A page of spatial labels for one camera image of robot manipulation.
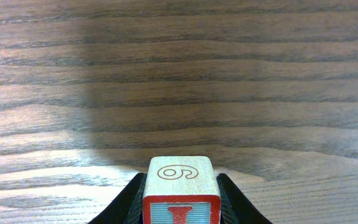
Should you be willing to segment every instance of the wooden table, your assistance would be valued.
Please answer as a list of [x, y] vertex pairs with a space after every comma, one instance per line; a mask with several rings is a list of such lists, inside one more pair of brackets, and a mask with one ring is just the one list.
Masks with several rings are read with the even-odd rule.
[[0, 1], [0, 223], [86, 223], [161, 155], [358, 223], [358, 1]]

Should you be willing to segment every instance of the red frame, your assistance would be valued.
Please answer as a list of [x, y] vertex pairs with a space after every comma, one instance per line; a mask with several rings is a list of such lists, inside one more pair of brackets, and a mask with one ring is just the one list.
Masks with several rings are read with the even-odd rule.
[[210, 224], [220, 222], [220, 197], [217, 195], [150, 195], [143, 198], [143, 223], [151, 224], [151, 203], [210, 203]]

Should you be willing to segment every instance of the block top face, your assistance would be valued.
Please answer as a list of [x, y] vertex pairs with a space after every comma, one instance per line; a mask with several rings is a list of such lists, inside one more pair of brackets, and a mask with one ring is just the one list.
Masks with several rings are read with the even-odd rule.
[[160, 156], [149, 165], [143, 198], [157, 195], [216, 195], [219, 186], [205, 156]]

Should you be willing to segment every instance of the red letter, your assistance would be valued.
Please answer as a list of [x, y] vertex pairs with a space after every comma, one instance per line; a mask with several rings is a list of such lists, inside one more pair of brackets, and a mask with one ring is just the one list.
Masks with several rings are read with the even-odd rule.
[[173, 224], [186, 224], [187, 213], [192, 210], [191, 206], [177, 206], [167, 208], [173, 214]]

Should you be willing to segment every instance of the wooden block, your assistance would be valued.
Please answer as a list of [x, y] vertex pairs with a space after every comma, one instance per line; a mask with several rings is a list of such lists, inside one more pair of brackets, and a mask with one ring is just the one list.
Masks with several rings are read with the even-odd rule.
[[144, 224], [219, 224], [220, 191], [205, 156], [151, 160], [143, 194]]

